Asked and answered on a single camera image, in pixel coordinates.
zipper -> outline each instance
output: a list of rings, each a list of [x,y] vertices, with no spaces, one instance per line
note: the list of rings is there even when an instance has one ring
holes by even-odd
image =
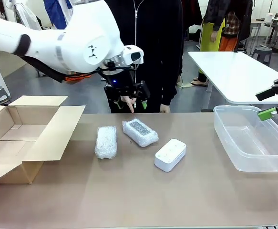
[[[144,0],[142,0],[140,2],[140,4],[138,5],[138,8],[135,8],[135,1],[134,1],[134,13],[135,13],[135,26],[134,26],[134,45],[137,46],[137,18],[138,18],[138,11],[140,8],[140,5],[142,4],[142,2],[144,2]],[[137,65],[134,65],[134,83],[137,83],[137,77],[136,77],[136,70],[137,70]]]
[[[138,5],[138,8],[135,8],[135,1],[134,1],[134,13],[135,13],[135,32],[134,32],[134,45],[137,46],[137,18],[138,18],[138,11],[140,8],[140,5],[144,2],[144,0],[142,0],[140,2],[140,4]]]

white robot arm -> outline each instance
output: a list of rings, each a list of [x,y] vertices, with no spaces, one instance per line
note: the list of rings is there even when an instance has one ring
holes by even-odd
[[[134,45],[124,46],[113,14],[104,0],[78,0],[64,30],[32,30],[0,19],[0,51],[22,57],[60,82],[64,76],[68,77],[68,71],[93,73],[98,69],[108,75],[113,88],[134,85],[132,80],[123,78],[124,70],[130,69],[129,65],[133,63],[143,63],[144,55]],[[126,83],[115,86],[117,79],[112,76]]]

black jacket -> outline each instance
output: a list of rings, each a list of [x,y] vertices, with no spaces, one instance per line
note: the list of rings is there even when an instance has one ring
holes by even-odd
[[[232,0],[227,13],[234,11],[237,18],[241,21],[240,32],[238,39],[243,41],[250,36],[251,15],[252,15],[252,0]]]
[[[182,0],[182,5],[184,31],[192,25],[201,25],[202,16],[198,0]]]
[[[105,0],[120,29],[124,45],[135,44],[134,0]],[[151,97],[161,94],[169,105],[176,95],[183,43],[181,0],[135,0],[138,8],[137,43],[144,51],[144,64],[136,71],[137,82],[145,80]]]
[[[209,0],[204,22],[214,23],[213,30],[218,31],[224,20],[231,0]]]

black band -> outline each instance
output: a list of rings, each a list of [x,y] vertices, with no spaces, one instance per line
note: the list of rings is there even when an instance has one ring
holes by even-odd
[[[30,37],[27,34],[23,34],[20,38],[18,47],[16,48],[13,54],[17,56],[24,56],[29,50],[30,44],[31,44]]]

person's hand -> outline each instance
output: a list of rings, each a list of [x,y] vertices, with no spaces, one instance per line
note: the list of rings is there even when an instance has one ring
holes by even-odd
[[[160,113],[165,113],[165,114],[171,113],[171,109],[169,108],[169,106],[161,104]]]
[[[218,35],[218,31],[213,31],[212,35],[211,35],[211,42],[215,42],[216,41],[216,37]]]
[[[121,96],[121,100],[123,102],[126,102],[126,104],[129,106],[131,113],[133,113],[134,112],[133,104],[135,103],[136,98],[131,99],[129,96]]]

